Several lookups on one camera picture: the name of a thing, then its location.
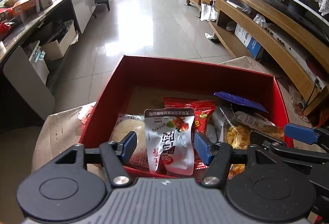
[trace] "white logo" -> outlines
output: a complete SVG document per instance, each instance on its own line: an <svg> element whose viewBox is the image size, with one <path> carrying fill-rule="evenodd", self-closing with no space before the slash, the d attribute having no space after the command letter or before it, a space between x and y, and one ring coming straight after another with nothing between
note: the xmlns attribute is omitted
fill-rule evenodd
<svg viewBox="0 0 329 224"><path fill-rule="evenodd" d="M169 185L170 183L171 183L171 181L169 181L169 180L164 180L164 181L162 181L161 182L163 185Z"/></svg>

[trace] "red cardboard box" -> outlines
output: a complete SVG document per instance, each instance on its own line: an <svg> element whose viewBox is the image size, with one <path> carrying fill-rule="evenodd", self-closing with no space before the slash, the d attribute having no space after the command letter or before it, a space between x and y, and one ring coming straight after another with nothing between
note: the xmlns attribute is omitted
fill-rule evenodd
<svg viewBox="0 0 329 224"><path fill-rule="evenodd" d="M194 61L124 55L99 96L80 143L96 148L109 140L118 113L143 114L159 106L164 97L216 100L225 91L256 101L274 124L288 123L287 111L276 79L264 73ZM292 139L285 138L293 147ZM154 176L126 167L134 176Z"/></svg>

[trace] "blue and white box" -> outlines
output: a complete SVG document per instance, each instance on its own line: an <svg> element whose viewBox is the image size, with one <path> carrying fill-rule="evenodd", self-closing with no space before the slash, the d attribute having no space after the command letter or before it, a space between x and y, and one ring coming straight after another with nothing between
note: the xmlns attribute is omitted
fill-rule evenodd
<svg viewBox="0 0 329 224"><path fill-rule="evenodd" d="M236 25L234 34L249 49L255 59L259 59L263 53L263 47L254 39L249 32L240 25Z"/></svg>

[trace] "tile floor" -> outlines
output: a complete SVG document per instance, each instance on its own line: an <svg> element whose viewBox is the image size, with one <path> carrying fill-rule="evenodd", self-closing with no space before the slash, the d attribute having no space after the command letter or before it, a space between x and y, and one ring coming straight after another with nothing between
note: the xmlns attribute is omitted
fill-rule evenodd
<svg viewBox="0 0 329 224"><path fill-rule="evenodd" d="M221 63L228 51L206 39L207 22L185 0L111 0L68 53L54 92L54 113L96 101L123 54Z"/></svg>
<svg viewBox="0 0 329 224"><path fill-rule="evenodd" d="M221 44L205 37L212 33L185 0L112 0L111 11L98 5L97 18L68 53L54 92L54 112L96 101L123 54L221 63L230 60ZM23 215L16 189L29 175L40 128L0 134L0 222L19 224Z"/></svg>

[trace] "purple snack package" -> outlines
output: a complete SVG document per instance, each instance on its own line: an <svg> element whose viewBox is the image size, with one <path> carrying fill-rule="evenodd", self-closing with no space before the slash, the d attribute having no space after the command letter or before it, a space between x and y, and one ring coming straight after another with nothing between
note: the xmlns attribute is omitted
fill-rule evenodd
<svg viewBox="0 0 329 224"><path fill-rule="evenodd" d="M248 106L248 107L255 108L255 109L268 113L268 111L266 111L266 109L261 104L254 102L254 101L250 101L245 98L242 98L240 96L232 95L232 94L229 94L229 93L226 93L223 91L215 92L214 95L217 97L220 97L226 101L232 102L234 104Z"/></svg>

